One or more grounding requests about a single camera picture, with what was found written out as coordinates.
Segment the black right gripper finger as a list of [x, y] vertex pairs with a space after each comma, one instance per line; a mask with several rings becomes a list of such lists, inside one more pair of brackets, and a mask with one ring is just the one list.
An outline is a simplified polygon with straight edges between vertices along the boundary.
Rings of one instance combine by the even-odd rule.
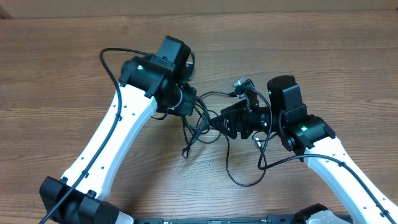
[[241, 100], [231, 106], [228, 106], [224, 109], [221, 110], [221, 114], [226, 114], [229, 112], [232, 112], [234, 110], [241, 110], [241, 109], [245, 109], [247, 105], [247, 101], [246, 100]]
[[241, 117], [235, 112], [224, 113], [209, 121], [211, 127], [232, 139], [241, 132]]

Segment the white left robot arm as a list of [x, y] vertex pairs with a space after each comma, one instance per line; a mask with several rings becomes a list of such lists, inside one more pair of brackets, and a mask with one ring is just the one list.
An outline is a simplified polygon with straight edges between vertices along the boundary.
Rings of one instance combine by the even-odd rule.
[[194, 54], [183, 41], [166, 36], [157, 53], [133, 51], [115, 78], [109, 110], [78, 159], [60, 179], [47, 177], [39, 194], [47, 211], [42, 223], [134, 223], [107, 199], [116, 173], [142, 127], [155, 113], [193, 113], [196, 89], [190, 81]]

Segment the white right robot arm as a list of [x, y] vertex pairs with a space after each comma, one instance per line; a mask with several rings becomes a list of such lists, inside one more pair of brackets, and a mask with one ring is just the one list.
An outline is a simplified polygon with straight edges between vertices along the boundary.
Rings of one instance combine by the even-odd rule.
[[254, 132], [276, 133], [291, 160], [300, 160], [318, 174], [355, 223], [397, 223], [397, 205], [391, 202], [350, 158], [332, 128], [308, 114], [295, 77], [282, 75], [268, 81], [269, 99], [250, 79], [233, 84], [240, 101], [221, 110], [209, 124], [222, 134], [247, 139]]

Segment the black USB cable long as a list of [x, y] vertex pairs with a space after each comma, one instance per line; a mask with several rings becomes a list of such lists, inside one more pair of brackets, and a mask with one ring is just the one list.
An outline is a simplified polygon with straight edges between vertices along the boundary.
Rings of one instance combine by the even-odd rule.
[[227, 143], [225, 170], [228, 179], [234, 185], [248, 188], [261, 182], [266, 172], [257, 168], [259, 150], [254, 148], [238, 148], [233, 146], [233, 140], [222, 134]]

